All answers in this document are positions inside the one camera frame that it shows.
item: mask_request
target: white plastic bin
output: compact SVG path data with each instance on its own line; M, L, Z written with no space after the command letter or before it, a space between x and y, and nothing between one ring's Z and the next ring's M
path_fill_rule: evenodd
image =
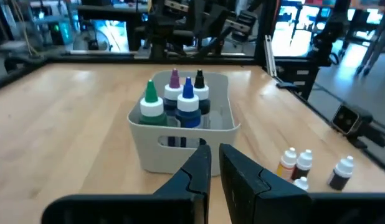
M194 78L195 72L179 71L180 78ZM157 73L153 77L158 96L163 97L164 86L169 83L171 71ZM212 175L220 175L219 145L233 145L239 125L234 124L228 97L229 81L225 75L204 71L209 87L211 129L172 128L138 124L140 101L128 115L131 133L136 144L140 165L144 170L160 173L175 173L196 149L162 146L158 139L163 136L203 138L212 150Z

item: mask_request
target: blue dropper bottle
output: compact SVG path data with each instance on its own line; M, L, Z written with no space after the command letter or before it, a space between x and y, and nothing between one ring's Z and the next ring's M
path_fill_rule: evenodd
M199 109L199 98L194 94L191 77L186 78L183 93L178 96L178 108L176 119L180 122L180 128L198 128L201 123L201 110ZM180 147L197 148L199 139L180 139Z

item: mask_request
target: wooden tabletop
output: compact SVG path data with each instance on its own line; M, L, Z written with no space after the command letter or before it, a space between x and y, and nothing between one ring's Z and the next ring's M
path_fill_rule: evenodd
M39 223L43 209L68 194L151 194L170 177L141 170L127 114L147 79L170 65L53 64L0 90L0 224ZM176 66L179 70L196 66ZM259 67L202 66L229 77L235 143L275 171L289 147L313 151L311 192L342 157L354 157L345 192L385 192L371 163ZM219 177L212 179L210 223L230 223Z

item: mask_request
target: purple cap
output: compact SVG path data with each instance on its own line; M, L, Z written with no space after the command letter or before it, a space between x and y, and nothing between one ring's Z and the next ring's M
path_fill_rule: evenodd
M179 73L178 70L175 68L172 70L172 76L170 77L169 87L180 88Z

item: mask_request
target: green cap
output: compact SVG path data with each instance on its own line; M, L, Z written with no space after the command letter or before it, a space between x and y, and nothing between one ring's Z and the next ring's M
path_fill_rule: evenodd
M158 95L156 94L156 89L154 82L148 80L147 89L145 90L145 101L147 103L155 103L158 100Z

